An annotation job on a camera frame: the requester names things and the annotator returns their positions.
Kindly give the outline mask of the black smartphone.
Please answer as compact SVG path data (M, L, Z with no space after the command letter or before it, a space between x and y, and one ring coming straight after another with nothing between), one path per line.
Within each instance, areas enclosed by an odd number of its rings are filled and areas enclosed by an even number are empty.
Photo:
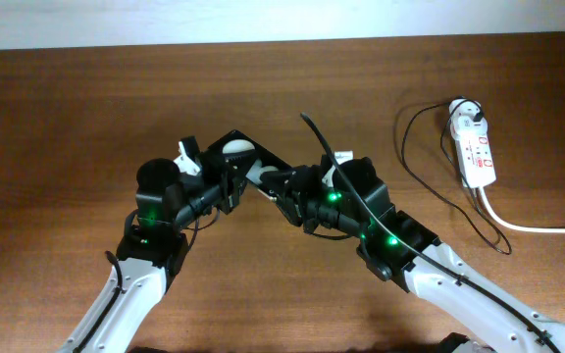
M272 201L280 200L286 172L292 167L238 130L232 130L206 150L235 177L250 182Z

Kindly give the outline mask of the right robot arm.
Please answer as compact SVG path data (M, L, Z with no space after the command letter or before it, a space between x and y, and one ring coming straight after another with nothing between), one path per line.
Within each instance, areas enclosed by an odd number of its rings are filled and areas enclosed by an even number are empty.
M265 166L250 178L291 224L358 238L357 253L376 277L439 307L469 330L449 335L440 351L565 352L564 323L482 276L435 233L396 210L369 159Z

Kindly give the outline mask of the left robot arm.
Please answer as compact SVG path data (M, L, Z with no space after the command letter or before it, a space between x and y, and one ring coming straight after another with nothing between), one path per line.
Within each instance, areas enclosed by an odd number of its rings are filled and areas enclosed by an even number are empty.
M124 352L145 317L167 293L194 240L188 227L213 211L238 204L252 148L207 150L193 160L158 158L137 171L136 209L125 219L105 286L79 322L63 352Z

